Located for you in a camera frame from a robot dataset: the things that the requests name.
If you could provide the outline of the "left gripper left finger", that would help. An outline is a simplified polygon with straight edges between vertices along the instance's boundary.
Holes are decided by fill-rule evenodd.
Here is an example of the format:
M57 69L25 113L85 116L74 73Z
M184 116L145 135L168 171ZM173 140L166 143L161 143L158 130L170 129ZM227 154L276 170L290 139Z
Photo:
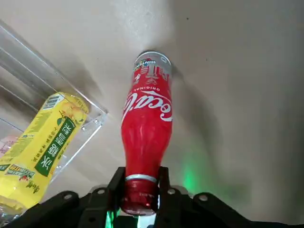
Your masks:
M107 213L115 203L124 183L125 167L119 167L106 187L99 187L80 197L72 191L61 192L34 206L21 216L22 228L104 228Z

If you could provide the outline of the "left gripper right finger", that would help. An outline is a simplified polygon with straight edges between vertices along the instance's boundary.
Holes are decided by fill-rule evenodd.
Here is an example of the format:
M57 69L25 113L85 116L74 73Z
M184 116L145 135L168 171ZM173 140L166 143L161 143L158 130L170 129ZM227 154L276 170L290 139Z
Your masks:
M192 198L170 185L169 169L159 169L160 207L155 228L250 228L251 222L213 194Z

